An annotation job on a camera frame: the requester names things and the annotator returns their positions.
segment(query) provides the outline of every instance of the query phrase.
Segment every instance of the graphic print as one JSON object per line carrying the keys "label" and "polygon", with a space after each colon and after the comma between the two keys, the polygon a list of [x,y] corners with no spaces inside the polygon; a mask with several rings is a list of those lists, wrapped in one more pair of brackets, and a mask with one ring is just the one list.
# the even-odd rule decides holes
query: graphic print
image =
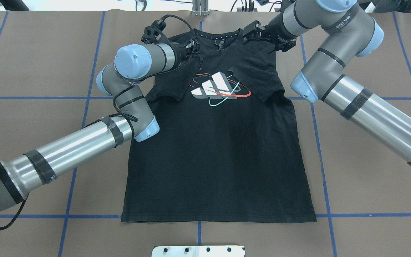
{"label": "graphic print", "polygon": [[[199,82],[199,79],[204,80],[203,78],[211,78],[204,82]],[[229,79],[224,73],[217,72],[213,75],[209,73],[202,73],[196,74],[196,77],[193,78],[193,82],[200,84],[198,88],[195,88],[191,91],[191,94],[197,99],[207,99],[209,98],[209,105],[210,106],[217,106],[228,99],[238,99],[239,97],[249,97],[252,93],[251,91],[246,88],[243,84],[239,81],[235,82]],[[244,87],[248,93],[246,94],[235,94],[242,91],[242,87]],[[211,104],[211,99],[222,99],[221,102],[218,104]]]}

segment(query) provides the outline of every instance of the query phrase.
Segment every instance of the black cable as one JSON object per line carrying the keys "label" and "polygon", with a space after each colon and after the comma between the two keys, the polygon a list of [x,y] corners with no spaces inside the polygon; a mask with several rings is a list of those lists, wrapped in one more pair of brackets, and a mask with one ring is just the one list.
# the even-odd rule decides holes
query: black cable
{"label": "black cable", "polygon": [[282,1],[275,1],[274,3],[272,3],[272,6],[270,7],[269,11],[272,10],[272,7],[274,7],[274,5],[275,5],[276,3],[280,3],[280,8],[282,8]]}
{"label": "black cable", "polygon": [[114,96],[114,100],[113,100],[114,108],[115,108],[115,110],[117,111],[117,113],[118,113],[119,115],[123,116],[125,119],[127,119],[128,122],[130,122],[130,121],[138,122],[138,121],[139,121],[138,118],[136,118],[136,117],[134,117],[134,116],[132,116],[132,115],[130,115],[130,114],[124,114],[124,113],[122,113],[122,112],[120,111],[120,109],[117,107],[117,103],[116,103],[117,98],[118,98],[119,96],[121,96],[123,93],[126,93],[126,91],[127,91],[127,90],[123,90],[123,91],[121,91],[120,93],[118,93],[116,96]]}
{"label": "black cable", "polygon": [[[115,116],[120,116],[120,114],[111,114],[111,115],[108,115],[107,117],[111,118],[111,117],[115,117]],[[98,123],[98,122],[100,122],[100,121],[101,121],[101,120],[95,120],[94,122],[86,125],[85,127],[91,126],[91,125],[93,125],[93,124],[95,124],[95,123]]]}
{"label": "black cable", "polygon": [[177,1],[177,0],[161,0],[161,1],[169,1],[169,2],[177,2],[177,3],[192,4],[192,2]]}
{"label": "black cable", "polygon": [[193,57],[193,55],[194,55],[194,53],[195,53],[195,51],[196,51],[196,49],[197,49],[197,47],[198,47],[198,42],[196,41],[196,36],[194,35],[194,30],[193,30],[193,28],[189,25],[189,23],[186,22],[186,20],[184,20],[184,19],[182,19],[182,18],[180,18],[180,17],[178,17],[178,16],[172,15],[172,14],[166,14],[166,15],[163,16],[161,19],[164,21],[164,20],[165,20],[166,18],[168,18],[168,17],[172,17],[172,18],[176,18],[176,19],[178,19],[178,20],[181,20],[183,23],[186,24],[186,26],[188,26],[189,32],[191,33],[191,36],[193,37],[193,42],[194,42],[194,43],[193,43],[193,50],[191,51],[191,55],[190,55],[190,56],[188,57],[188,59],[187,59],[184,63],[182,63],[179,67],[174,68],[174,69],[172,69],[172,70],[167,70],[167,71],[164,71],[164,72],[160,72],[160,73],[156,73],[156,74],[152,74],[152,75],[146,76],[146,77],[142,78],[141,80],[145,80],[145,79],[148,79],[148,78],[153,77],[153,76],[156,76],[156,75],[165,74],[165,73],[174,71],[174,70],[176,70],[176,69],[179,69],[179,68],[182,67],[183,65],[186,65],[186,64],[191,60],[191,58]]}
{"label": "black cable", "polygon": [[233,6],[231,7],[231,10],[230,10],[230,11],[233,11],[234,5],[235,5],[235,3],[237,3],[237,1],[238,1],[238,0],[235,0],[235,1],[234,1]]}
{"label": "black cable", "polygon": [[17,213],[15,213],[14,217],[12,218],[12,220],[4,227],[0,227],[0,231],[1,230],[5,230],[7,228],[9,228],[14,222],[15,220],[18,218],[18,216],[21,213],[21,210],[23,210],[23,207],[25,206],[26,200],[23,200],[23,202],[21,202],[20,208],[18,208]]}

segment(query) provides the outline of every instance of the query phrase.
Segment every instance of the gray arm segment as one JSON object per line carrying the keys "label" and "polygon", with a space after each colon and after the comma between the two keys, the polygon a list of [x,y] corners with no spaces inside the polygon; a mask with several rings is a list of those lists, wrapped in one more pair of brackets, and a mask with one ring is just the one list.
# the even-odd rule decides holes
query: gray arm segment
{"label": "gray arm segment", "polygon": [[103,117],[100,122],[11,161],[0,161],[0,211],[21,203],[37,187],[53,182],[74,167],[131,138],[143,141],[158,133],[158,123],[138,82],[121,78],[109,67],[99,76],[102,89],[117,96],[120,111],[137,117],[137,121],[122,116]]}
{"label": "gray arm segment", "polygon": [[[334,4],[343,11],[333,11]],[[411,118],[343,74],[354,56],[380,45],[383,31],[377,22],[355,2],[342,0],[297,0],[281,15],[282,26],[294,36],[318,25],[329,34],[292,81],[292,89],[310,102],[321,99],[411,166]]]}

